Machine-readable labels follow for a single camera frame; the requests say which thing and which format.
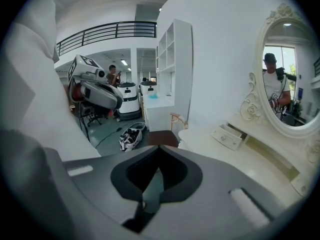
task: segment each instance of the blue object on desk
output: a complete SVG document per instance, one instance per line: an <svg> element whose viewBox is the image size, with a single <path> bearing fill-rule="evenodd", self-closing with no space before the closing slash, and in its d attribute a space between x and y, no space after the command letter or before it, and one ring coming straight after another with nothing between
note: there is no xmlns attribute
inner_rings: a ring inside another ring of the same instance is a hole
<svg viewBox="0 0 320 240"><path fill-rule="evenodd" d="M157 94L154 94L154 95L150 95L149 98L150 99L158 99L158 96L157 96Z"/></svg>

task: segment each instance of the black railing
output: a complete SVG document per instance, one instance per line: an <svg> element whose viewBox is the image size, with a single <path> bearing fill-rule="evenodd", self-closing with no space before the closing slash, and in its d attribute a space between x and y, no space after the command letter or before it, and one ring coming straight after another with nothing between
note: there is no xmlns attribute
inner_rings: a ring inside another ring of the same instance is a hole
<svg viewBox="0 0 320 240"><path fill-rule="evenodd" d="M313 65L315 77L320 76L320 57L316 60L316 62Z"/></svg>
<svg viewBox="0 0 320 240"><path fill-rule="evenodd" d="M61 56L76 48L115 38L156 38L156 24L150 21L121 21L94 26L58 42L58 54Z"/></svg>

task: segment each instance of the white cabinet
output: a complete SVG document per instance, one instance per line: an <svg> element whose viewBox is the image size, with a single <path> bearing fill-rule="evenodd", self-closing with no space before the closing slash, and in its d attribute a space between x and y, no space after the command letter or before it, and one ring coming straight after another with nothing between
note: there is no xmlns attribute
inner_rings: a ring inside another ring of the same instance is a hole
<svg viewBox="0 0 320 240"><path fill-rule="evenodd" d="M170 129L170 113L188 118L192 91L192 29L175 19L158 38L156 48L157 99L143 97L151 132Z"/></svg>

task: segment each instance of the person holding phone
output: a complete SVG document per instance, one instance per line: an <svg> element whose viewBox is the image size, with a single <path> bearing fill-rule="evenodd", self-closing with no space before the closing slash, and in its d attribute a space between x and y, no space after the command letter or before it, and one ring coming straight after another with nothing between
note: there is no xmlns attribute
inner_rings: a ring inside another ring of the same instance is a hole
<svg viewBox="0 0 320 240"><path fill-rule="evenodd" d="M106 75L108 83L113 87L117 88L117 85L121 83L121 72L116 74L117 68L115 65L110 65L109 73Z"/></svg>

